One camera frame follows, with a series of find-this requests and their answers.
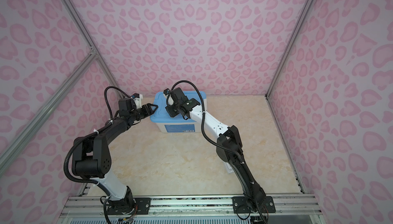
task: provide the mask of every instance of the label on box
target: label on box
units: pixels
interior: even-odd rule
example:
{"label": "label on box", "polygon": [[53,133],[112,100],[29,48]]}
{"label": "label on box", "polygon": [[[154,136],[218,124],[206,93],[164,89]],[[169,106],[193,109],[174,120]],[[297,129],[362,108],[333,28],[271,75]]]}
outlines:
{"label": "label on box", "polygon": [[194,124],[165,125],[168,133],[195,132]]}

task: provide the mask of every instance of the wire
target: wire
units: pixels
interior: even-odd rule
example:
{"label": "wire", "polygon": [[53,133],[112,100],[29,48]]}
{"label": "wire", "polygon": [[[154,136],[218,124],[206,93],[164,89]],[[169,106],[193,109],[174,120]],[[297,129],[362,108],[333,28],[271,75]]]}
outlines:
{"label": "wire", "polygon": [[269,221],[269,211],[268,211],[268,208],[266,208],[266,206],[263,206],[263,207],[265,208],[266,213],[268,213],[268,218],[266,219],[266,221]]}
{"label": "wire", "polygon": [[[98,129],[98,132],[101,133],[102,131],[106,130],[107,128],[109,128],[112,124],[108,123],[107,125],[105,125],[104,127]],[[101,188],[106,195],[110,195],[110,192],[106,189],[106,187],[102,186],[102,184],[100,184],[98,181],[96,180],[84,180],[84,179],[78,179],[74,176],[71,175],[69,169],[68,169],[68,164],[70,162],[70,158],[71,155],[74,153],[75,149],[83,142],[85,142],[86,140],[88,140],[89,138],[96,136],[97,133],[93,132],[91,134],[86,135],[85,137],[82,137],[81,139],[79,139],[77,142],[74,143],[74,145],[71,147],[71,149],[68,151],[66,158],[64,159],[64,164],[63,164],[63,171],[64,171],[64,175],[71,181],[73,182],[79,182],[79,183],[92,183],[97,185],[99,188]]]}
{"label": "wire", "polygon": [[116,89],[116,90],[120,91],[122,94],[124,94],[127,98],[131,98],[131,96],[126,94],[123,90],[119,89],[118,87],[115,87],[115,86],[106,87],[106,89],[104,90],[104,98],[105,98],[106,106],[108,107],[108,110],[109,110],[109,115],[111,116],[111,118],[113,118],[112,117],[112,109],[111,109],[111,106],[109,105],[108,97],[106,96],[106,92],[108,91],[108,89]]}
{"label": "wire", "polygon": [[245,220],[247,220],[249,217],[250,217],[250,214],[251,214],[251,210],[250,210],[250,212],[248,213],[248,217],[246,217],[246,218],[241,218],[240,216],[239,216],[239,214],[238,213],[236,213],[237,214],[237,216],[241,219],[241,220],[243,220],[243,221],[245,221]]}
{"label": "wire", "polygon": [[173,106],[173,104],[171,104],[171,105],[169,104],[169,98],[170,98],[170,95],[168,94],[167,95],[167,106],[171,107],[171,106]]}
{"label": "wire", "polygon": [[[138,123],[140,123],[140,122],[141,122],[141,120],[139,120]],[[134,126],[134,125],[137,125],[138,123],[133,123],[133,124],[131,125],[131,127]]]}
{"label": "wire", "polygon": [[223,149],[224,151],[227,151],[227,152],[230,152],[230,153],[235,154],[235,155],[238,157],[238,159],[240,160],[240,162],[243,163],[243,159],[241,158],[241,156],[240,156],[240,154],[239,154],[238,152],[236,152],[236,151],[234,151],[234,150],[231,150],[231,149],[229,149],[229,148],[226,148],[226,147],[224,147],[224,146],[222,146],[222,145],[217,144],[216,142],[214,142],[213,140],[211,140],[211,139],[207,136],[207,134],[205,133],[205,129],[204,129],[204,126],[205,126],[205,104],[204,104],[204,102],[203,102],[202,95],[199,93],[198,88],[197,88],[192,82],[190,82],[190,81],[181,80],[181,81],[178,81],[177,83],[175,83],[175,84],[172,86],[171,91],[176,87],[177,84],[180,84],[180,83],[188,83],[188,84],[190,84],[191,86],[193,86],[193,88],[195,89],[196,93],[197,93],[198,96],[199,96],[199,99],[200,99],[200,102],[201,102],[201,105],[202,105],[202,124],[201,124],[201,127],[200,127],[200,128],[201,128],[203,137],[204,137],[209,143],[211,143],[212,145],[214,145],[214,146],[216,146],[216,147],[218,147],[218,148],[221,148],[221,149]]}
{"label": "wire", "polygon": [[105,201],[103,202],[103,206],[104,206],[104,216],[105,216],[105,220],[108,224],[112,224],[112,222],[110,221],[109,217],[108,217],[108,213],[106,211],[106,202],[108,202],[108,198],[105,199]]}

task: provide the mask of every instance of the black cable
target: black cable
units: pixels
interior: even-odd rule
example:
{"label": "black cable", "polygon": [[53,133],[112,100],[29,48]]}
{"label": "black cable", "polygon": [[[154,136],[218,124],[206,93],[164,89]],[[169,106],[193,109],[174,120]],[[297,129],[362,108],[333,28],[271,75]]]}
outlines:
{"label": "black cable", "polygon": [[248,213],[248,217],[246,217],[246,218],[241,218],[241,217],[239,216],[238,213],[236,213],[236,214],[237,214],[237,216],[238,216],[241,220],[245,221],[245,220],[247,220],[247,219],[250,217],[251,210],[250,210],[250,212]]}
{"label": "black cable", "polygon": [[222,146],[222,145],[217,144],[216,142],[214,142],[213,140],[211,140],[211,139],[207,136],[207,134],[205,133],[205,129],[204,129],[204,124],[205,124],[205,104],[204,104],[202,95],[199,93],[198,88],[197,88],[192,82],[187,81],[187,80],[181,80],[181,81],[176,82],[176,83],[172,86],[171,91],[176,87],[177,84],[180,84],[180,83],[188,83],[188,84],[190,84],[191,86],[193,86],[193,88],[195,89],[196,93],[197,93],[198,96],[199,96],[199,99],[200,99],[201,105],[202,105],[202,124],[201,124],[201,132],[202,132],[203,137],[204,137],[209,143],[211,143],[212,145],[214,145],[214,146],[216,146],[216,147],[218,147],[218,148],[221,148],[221,149],[223,149],[223,150],[225,150],[225,151],[227,151],[227,152],[231,152],[231,153],[235,154],[235,155],[237,156],[237,158],[239,159],[240,163],[244,163],[244,166],[245,166],[245,168],[246,168],[248,177],[252,180],[252,195],[253,195],[254,204],[257,206],[259,216],[262,218],[263,223],[264,223],[264,224],[267,224],[267,222],[266,222],[264,216],[261,214],[261,209],[259,208],[259,204],[258,204],[258,202],[257,202],[257,197],[256,197],[256,194],[255,194],[254,178],[252,177],[252,174],[251,174],[250,169],[248,168],[246,162],[243,161],[243,159],[241,158],[241,156],[240,156],[240,154],[239,154],[238,152],[236,152],[236,151],[234,151],[234,150],[231,150],[231,149],[229,149],[229,148],[226,148],[226,147],[224,147],[224,146]]}
{"label": "black cable", "polygon": [[199,93],[198,88],[197,88],[192,82],[187,81],[187,80],[181,80],[181,81],[178,81],[177,83],[175,83],[175,84],[172,86],[171,91],[172,91],[172,90],[175,88],[175,86],[176,86],[177,84],[179,84],[179,83],[188,83],[188,84],[190,84],[191,86],[193,86],[193,88],[195,89],[196,93],[197,93],[198,96],[199,96],[199,99],[200,99],[200,102],[201,102],[201,105],[202,105],[202,124],[201,124],[201,127],[200,127],[200,128],[201,128],[203,137],[204,137],[209,143],[211,143],[212,145],[214,145],[214,146],[216,146],[216,147],[218,147],[218,148],[221,148],[221,149],[223,149],[224,151],[227,151],[227,152],[230,152],[230,153],[235,154],[235,155],[239,158],[240,163],[244,163],[243,160],[242,160],[242,158],[241,158],[241,156],[240,156],[240,154],[239,154],[238,152],[236,152],[236,151],[234,151],[234,150],[231,150],[231,149],[229,149],[229,148],[226,148],[226,147],[224,147],[224,146],[222,146],[222,145],[217,144],[216,142],[214,142],[213,140],[211,140],[211,139],[207,136],[207,134],[205,133],[205,129],[204,129],[204,126],[205,126],[205,104],[204,104],[204,102],[203,102],[202,95]]}
{"label": "black cable", "polygon": [[121,89],[119,89],[119,88],[117,88],[115,86],[108,86],[108,87],[106,87],[106,89],[104,90],[104,98],[105,98],[106,106],[108,107],[108,110],[109,110],[109,115],[111,116],[111,119],[112,119],[113,118],[112,117],[112,109],[111,109],[111,107],[109,105],[108,97],[106,96],[106,92],[108,91],[108,89],[116,89],[116,90],[120,91],[122,94],[124,94],[127,98],[131,98],[131,96],[126,94],[123,90],[121,90]]}
{"label": "black cable", "polygon": [[251,174],[250,169],[248,168],[248,165],[245,164],[244,166],[245,166],[245,168],[246,168],[246,172],[247,172],[247,174],[248,174],[248,177],[252,180],[252,182],[251,182],[251,185],[252,185],[251,189],[252,189],[252,196],[253,196],[254,204],[255,204],[255,206],[257,207],[258,214],[259,214],[259,216],[261,217],[262,222],[263,222],[264,224],[267,224],[267,220],[265,220],[265,217],[262,215],[261,209],[259,208],[259,203],[258,203],[258,201],[257,201],[257,195],[255,194],[254,178],[253,178],[253,176],[252,176],[252,174]]}
{"label": "black cable", "polygon": [[[105,129],[109,128],[111,125],[112,125],[111,123],[108,123],[108,124],[105,125],[104,127],[98,129],[98,132],[100,133],[100,132],[104,131]],[[88,140],[89,138],[91,138],[91,137],[93,137],[93,136],[95,136],[95,135],[97,135],[97,133],[96,133],[96,132],[93,132],[93,133],[91,133],[91,134],[86,135],[85,137],[82,137],[82,138],[79,139],[76,143],[74,143],[74,145],[72,146],[72,148],[68,151],[68,153],[67,153],[67,155],[66,155],[66,158],[64,159],[63,171],[64,171],[64,175],[65,175],[69,180],[71,180],[71,181],[73,181],[73,182],[79,182],[79,183],[92,183],[92,184],[95,184],[95,185],[97,185],[99,188],[101,188],[101,189],[105,192],[106,195],[109,196],[109,195],[110,195],[110,192],[109,192],[104,186],[102,186],[98,181],[96,181],[96,180],[84,180],[84,179],[76,178],[76,177],[74,177],[74,176],[71,175],[71,173],[70,173],[70,171],[69,171],[69,169],[68,169],[68,164],[69,164],[69,162],[70,162],[71,155],[73,154],[73,152],[75,151],[75,149],[76,149],[81,143],[83,143],[84,141]]]}
{"label": "black cable", "polygon": [[169,102],[168,102],[169,101],[169,97],[170,97],[170,95],[168,94],[167,95],[167,106],[171,107],[173,104],[172,105],[169,104]]}
{"label": "black cable", "polygon": [[108,217],[108,213],[106,211],[106,202],[108,202],[108,198],[105,199],[105,201],[103,202],[103,206],[104,206],[104,216],[105,216],[105,220],[108,224],[112,224],[112,222],[110,221],[109,217]]}

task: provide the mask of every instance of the mounting plate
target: mounting plate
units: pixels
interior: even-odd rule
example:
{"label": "mounting plate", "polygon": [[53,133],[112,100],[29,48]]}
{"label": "mounting plate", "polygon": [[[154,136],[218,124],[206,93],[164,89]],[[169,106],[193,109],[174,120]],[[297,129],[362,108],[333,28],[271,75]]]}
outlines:
{"label": "mounting plate", "polygon": [[[147,215],[150,209],[150,198],[134,198],[136,205],[138,206],[138,210],[136,212],[137,215]],[[115,207],[108,208],[108,215],[122,215],[122,213],[116,209]]]}
{"label": "mounting plate", "polygon": [[[232,197],[233,212],[236,214],[248,214],[250,210],[248,209],[246,203],[246,197]],[[263,206],[266,207],[269,213],[275,213],[276,208],[274,207],[273,198],[271,196],[266,196],[263,201]]]}

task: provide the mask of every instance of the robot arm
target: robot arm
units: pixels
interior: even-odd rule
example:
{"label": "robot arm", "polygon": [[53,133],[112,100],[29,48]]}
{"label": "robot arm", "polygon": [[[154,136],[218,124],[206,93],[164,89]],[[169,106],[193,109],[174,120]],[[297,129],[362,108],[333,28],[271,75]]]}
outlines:
{"label": "robot arm", "polygon": [[[196,89],[196,87],[188,81],[180,82],[189,83]],[[242,185],[243,194],[246,198],[246,204],[248,208],[253,212],[260,213],[260,210],[264,207],[263,205],[266,198],[266,193],[255,181],[244,160],[242,150],[243,145],[238,129],[234,125],[229,127],[221,123],[209,112],[204,111],[203,103],[201,105],[194,98],[188,99],[180,88],[174,89],[174,87],[180,82],[176,83],[172,90],[166,89],[164,91],[164,94],[167,95],[167,112],[171,117],[181,114],[185,120],[190,118],[201,124],[202,134],[204,137],[210,143],[216,146],[216,152],[221,160],[229,163],[229,165],[233,168]],[[216,143],[207,138],[206,134],[204,133],[204,129],[213,134]]]}
{"label": "robot arm", "polygon": [[[107,211],[109,214],[136,211],[135,199],[130,188],[122,184],[111,170],[112,159],[108,146],[117,136],[131,128],[135,121],[140,121],[156,111],[157,105],[141,105],[142,98],[140,94],[133,94],[131,97],[120,99],[115,117],[107,121],[105,127],[94,130],[95,133],[76,138],[74,146],[64,160],[64,173],[68,179],[76,182],[94,182],[108,195],[106,201],[111,208],[106,210],[104,207],[106,218]],[[71,155],[72,173],[82,179],[75,178],[69,173],[68,162]]]}

